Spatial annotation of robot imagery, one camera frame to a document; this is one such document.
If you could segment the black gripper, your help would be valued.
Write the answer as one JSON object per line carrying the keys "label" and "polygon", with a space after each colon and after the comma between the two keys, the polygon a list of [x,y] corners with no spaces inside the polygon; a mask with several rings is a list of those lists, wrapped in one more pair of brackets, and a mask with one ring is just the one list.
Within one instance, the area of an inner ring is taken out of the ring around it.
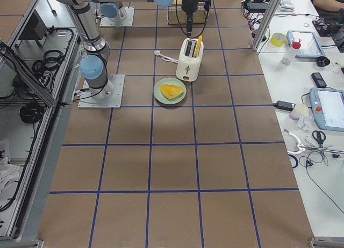
{"label": "black gripper", "polygon": [[199,0],[182,0],[182,10],[186,13],[186,33],[187,36],[192,35],[194,17],[193,13],[198,9]]}

